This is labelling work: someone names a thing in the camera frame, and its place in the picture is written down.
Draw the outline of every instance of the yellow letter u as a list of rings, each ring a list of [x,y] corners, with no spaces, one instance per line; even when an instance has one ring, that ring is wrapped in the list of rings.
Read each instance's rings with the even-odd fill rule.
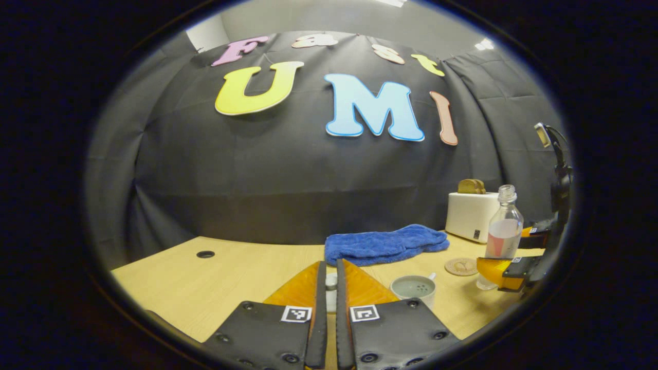
[[[251,77],[261,70],[259,66],[234,70],[224,76],[226,82],[219,90],[215,109],[223,115],[236,116],[246,113],[264,111],[281,103],[288,97],[292,90],[297,68],[303,66],[303,62],[283,62],[270,66],[275,70],[274,81],[269,90],[256,96],[244,94],[247,83]]]

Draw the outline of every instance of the mug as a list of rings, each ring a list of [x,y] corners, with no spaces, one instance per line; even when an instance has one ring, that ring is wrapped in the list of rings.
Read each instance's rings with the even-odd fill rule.
[[[431,310],[434,308],[434,292],[436,284],[431,278],[419,275],[406,275],[399,277],[391,283],[391,292],[401,300],[407,298],[420,298]]]

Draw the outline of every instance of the blue towel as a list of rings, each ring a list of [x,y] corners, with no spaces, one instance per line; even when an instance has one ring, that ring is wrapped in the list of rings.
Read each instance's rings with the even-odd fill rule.
[[[344,258],[356,266],[402,261],[424,251],[442,251],[450,242],[446,233],[422,225],[391,232],[335,234],[324,243],[324,259],[331,266]]]

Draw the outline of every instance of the ceiling light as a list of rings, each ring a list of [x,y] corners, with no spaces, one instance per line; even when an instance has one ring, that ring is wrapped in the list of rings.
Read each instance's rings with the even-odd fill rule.
[[[380,3],[393,5],[394,7],[401,8],[402,5],[404,5],[407,0],[375,0],[375,1],[379,1]]]
[[[491,40],[484,39],[484,40],[480,41],[479,43],[476,43],[475,47],[477,47],[478,50],[485,50],[485,49],[491,50],[491,49],[494,48],[494,44],[492,43]]]

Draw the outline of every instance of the white toaster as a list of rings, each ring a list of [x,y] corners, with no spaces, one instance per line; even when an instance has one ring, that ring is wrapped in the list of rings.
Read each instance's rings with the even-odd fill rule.
[[[498,193],[450,193],[445,231],[474,242],[486,243],[489,221],[498,208]]]

